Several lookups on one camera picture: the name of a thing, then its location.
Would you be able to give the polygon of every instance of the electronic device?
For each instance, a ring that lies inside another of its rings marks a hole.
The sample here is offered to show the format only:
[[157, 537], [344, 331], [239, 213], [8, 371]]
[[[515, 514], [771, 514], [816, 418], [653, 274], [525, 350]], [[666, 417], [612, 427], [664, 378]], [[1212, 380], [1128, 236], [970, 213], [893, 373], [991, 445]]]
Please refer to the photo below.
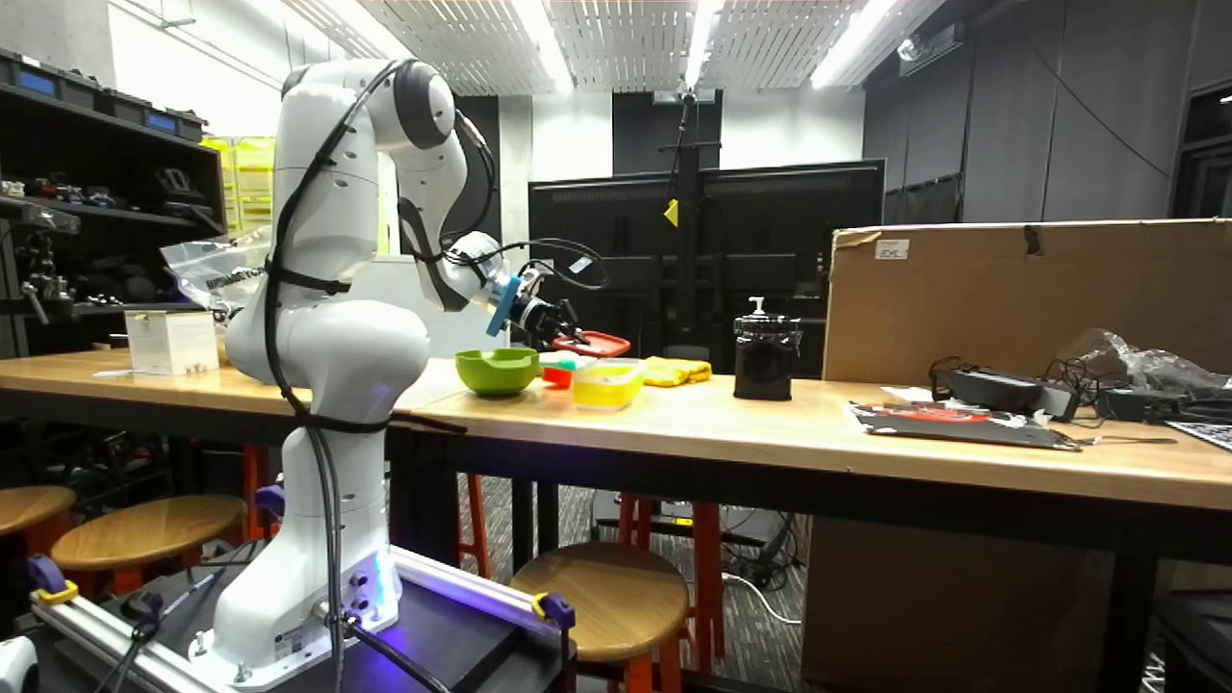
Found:
[[576, 238], [608, 264], [603, 292], [556, 292], [637, 355], [701, 342], [721, 373], [737, 371], [732, 319], [768, 295], [805, 319], [800, 378], [816, 378], [833, 229], [883, 222], [883, 161], [701, 170], [696, 187], [696, 238], [680, 242], [669, 172], [531, 181], [531, 238]]

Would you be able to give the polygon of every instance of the fluorescent light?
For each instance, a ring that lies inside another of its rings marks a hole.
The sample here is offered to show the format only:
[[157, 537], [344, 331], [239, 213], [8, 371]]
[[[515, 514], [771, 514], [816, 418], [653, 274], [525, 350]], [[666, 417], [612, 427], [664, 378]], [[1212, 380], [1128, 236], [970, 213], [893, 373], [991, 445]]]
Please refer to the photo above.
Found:
[[827, 88], [838, 74], [856, 61], [859, 50], [879, 33], [879, 22], [890, 16], [899, 0], [869, 0], [863, 13], [851, 16], [838, 42], [820, 59], [813, 70], [813, 88]]
[[694, 38], [687, 61], [687, 88], [696, 88], [701, 66], [707, 61], [707, 33], [721, 25], [723, 0], [696, 0], [694, 6]]
[[556, 93], [575, 93], [575, 74], [565, 66], [561, 42], [556, 38], [539, 0], [514, 0], [515, 18], [537, 42], [539, 66], [548, 70]]
[[357, 59], [407, 59], [412, 52], [357, 0], [285, 0], [285, 2], [294, 13], [300, 13], [309, 22], [316, 22], [322, 33], [344, 42], [347, 52], [357, 52]]

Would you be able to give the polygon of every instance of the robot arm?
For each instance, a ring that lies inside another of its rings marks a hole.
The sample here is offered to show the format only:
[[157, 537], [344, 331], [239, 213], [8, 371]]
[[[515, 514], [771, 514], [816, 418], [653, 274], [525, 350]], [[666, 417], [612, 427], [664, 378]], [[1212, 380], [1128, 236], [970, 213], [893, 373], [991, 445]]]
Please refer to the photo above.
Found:
[[470, 181], [461, 143], [484, 161], [494, 156], [483, 129], [456, 107], [448, 79], [426, 61], [407, 59], [390, 74], [390, 88], [375, 93], [371, 120], [376, 151], [397, 170], [397, 215], [407, 255], [419, 258], [419, 292], [437, 295], [448, 312], [470, 299], [494, 305], [488, 335], [507, 327], [514, 337], [537, 346], [575, 335], [576, 319], [571, 305], [539, 295], [542, 281], [556, 276], [549, 264], [529, 261], [514, 274], [494, 236], [448, 236], [448, 215]]

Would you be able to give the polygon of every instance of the wooden stool seat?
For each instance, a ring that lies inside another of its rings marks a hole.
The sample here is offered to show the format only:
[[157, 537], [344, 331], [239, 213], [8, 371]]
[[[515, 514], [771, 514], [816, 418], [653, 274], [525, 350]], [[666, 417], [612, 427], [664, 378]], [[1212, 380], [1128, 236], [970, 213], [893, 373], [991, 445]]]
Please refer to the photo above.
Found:
[[666, 688], [679, 688], [673, 646], [691, 614], [691, 587], [666, 558], [619, 541], [576, 541], [539, 554], [514, 586], [575, 603], [576, 661], [651, 666], [660, 657]]
[[244, 518], [236, 496], [157, 496], [64, 530], [50, 558], [62, 571], [126, 571], [177, 558]]
[[25, 535], [75, 507], [76, 491], [64, 484], [12, 484], [0, 489], [0, 535]]

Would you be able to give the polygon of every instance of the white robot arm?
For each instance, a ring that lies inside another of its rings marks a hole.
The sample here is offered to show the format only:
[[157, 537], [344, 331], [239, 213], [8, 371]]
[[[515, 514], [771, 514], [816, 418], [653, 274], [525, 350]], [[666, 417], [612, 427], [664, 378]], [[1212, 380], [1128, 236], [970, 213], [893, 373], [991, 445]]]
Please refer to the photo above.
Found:
[[[190, 652], [244, 688], [339, 652], [344, 614], [371, 630], [397, 621], [385, 418], [426, 365], [426, 331], [407, 306], [415, 281], [448, 306], [498, 305], [494, 327], [575, 331], [571, 312], [539, 299], [542, 264], [506, 274], [488, 236], [442, 238], [465, 183], [456, 123], [448, 79], [415, 59], [312, 66], [285, 83], [275, 258], [226, 322], [231, 363], [281, 385], [300, 422], [281, 445], [285, 518]], [[390, 261], [376, 274], [376, 155], [397, 164], [415, 274]]]

